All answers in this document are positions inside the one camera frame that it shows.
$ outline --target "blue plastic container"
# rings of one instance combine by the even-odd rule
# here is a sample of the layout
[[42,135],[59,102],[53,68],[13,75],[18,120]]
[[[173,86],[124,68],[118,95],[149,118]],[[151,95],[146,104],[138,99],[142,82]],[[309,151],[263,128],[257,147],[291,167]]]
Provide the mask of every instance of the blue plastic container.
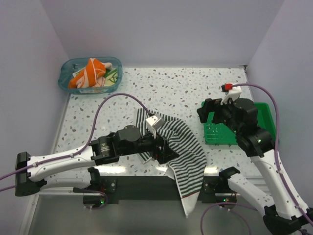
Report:
[[78,59],[71,59],[67,62],[65,62],[61,67],[61,74],[59,78],[59,87],[69,93],[72,94],[101,94],[101,93],[111,93],[114,92],[118,85],[122,81],[123,76],[123,69],[122,64],[119,61],[119,59],[116,59],[114,57],[96,57],[99,61],[102,63],[112,63],[113,68],[117,69],[117,81],[114,85],[109,87],[88,87],[88,88],[76,88],[76,89],[69,89],[68,84],[69,81],[73,78],[73,73],[81,70],[82,68],[86,67],[88,64],[88,58],[78,58]]

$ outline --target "white wall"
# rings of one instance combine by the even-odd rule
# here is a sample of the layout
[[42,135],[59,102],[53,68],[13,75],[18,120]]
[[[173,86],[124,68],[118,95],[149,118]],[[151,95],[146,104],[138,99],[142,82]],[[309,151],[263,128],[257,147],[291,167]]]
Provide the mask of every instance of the white wall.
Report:
[[70,58],[231,67],[252,58],[283,0],[41,0]]
[[[57,79],[67,60],[39,0],[0,1],[0,175],[16,155],[48,153],[66,96]],[[15,178],[0,182],[14,185]],[[28,198],[0,193],[0,233],[18,234]]]
[[[247,68],[248,80],[268,88],[276,98],[281,120],[281,158],[296,189],[311,207],[312,11],[312,0],[285,0]],[[262,92],[252,92],[256,100],[270,103]]]

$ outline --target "terrazzo surface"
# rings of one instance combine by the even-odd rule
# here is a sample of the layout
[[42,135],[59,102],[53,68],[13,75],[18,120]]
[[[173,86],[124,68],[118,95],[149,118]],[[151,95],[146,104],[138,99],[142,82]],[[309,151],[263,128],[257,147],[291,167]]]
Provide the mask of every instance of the terrazzo surface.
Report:
[[[214,68],[124,68],[123,80],[116,93],[129,93],[141,100],[149,109],[186,121],[201,143],[206,156],[205,175],[235,166],[246,177],[261,176],[245,153],[235,145],[207,145],[203,125],[197,108],[206,98],[221,98],[220,85],[245,83],[243,69]],[[249,88],[243,87],[241,97],[250,98]],[[81,146],[88,139],[98,105],[109,94],[71,95],[56,151],[62,152]],[[99,113],[93,139],[116,132],[134,124],[134,110],[139,108],[134,100],[117,96],[108,100]],[[142,164],[137,155],[120,157],[118,163],[97,167],[101,175],[163,176],[166,166],[157,161]]]

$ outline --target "black and white striped cloth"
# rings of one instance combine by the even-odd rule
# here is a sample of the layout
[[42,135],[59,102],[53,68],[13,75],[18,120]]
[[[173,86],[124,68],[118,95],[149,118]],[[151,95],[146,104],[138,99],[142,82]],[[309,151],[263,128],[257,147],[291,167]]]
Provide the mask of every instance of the black and white striped cloth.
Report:
[[[169,147],[179,154],[178,158],[167,163],[167,166],[173,171],[173,177],[171,177],[171,173],[168,171],[168,174],[166,174],[175,179],[183,202],[183,198],[193,194],[199,194],[202,187],[204,169],[206,167],[205,153],[195,135],[183,120],[159,112],[150,112],[159,114],[165,120],[165,124],[159,128],[157,132],[168,141]],[[137,110],[135,125],[140,129],[142,135],[148,132],[145,122],[145,119],[148,117],[149,114],[144,109]],[[151,159],[149,153],[142,153],[140,157],[143,159],[144,163]],[[193,210],[197,197],[198,195],[194,195],[195,202],[191,210],[187,210],[183,202],[186,215]]]

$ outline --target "green tray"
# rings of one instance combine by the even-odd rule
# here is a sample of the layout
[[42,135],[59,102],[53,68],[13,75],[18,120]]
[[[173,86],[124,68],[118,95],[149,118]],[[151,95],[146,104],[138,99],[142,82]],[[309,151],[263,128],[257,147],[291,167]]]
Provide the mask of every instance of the green tray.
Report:
[[[258,124],[267,129],[273,138],[276,138],[276,128],[268,104],[255,103],[258,108]],[[209,113],[207,123],[204,126],[204,138],[206,144],[232,144],[237,145],[235,134],[224,124],[212,124],[214,112]]]

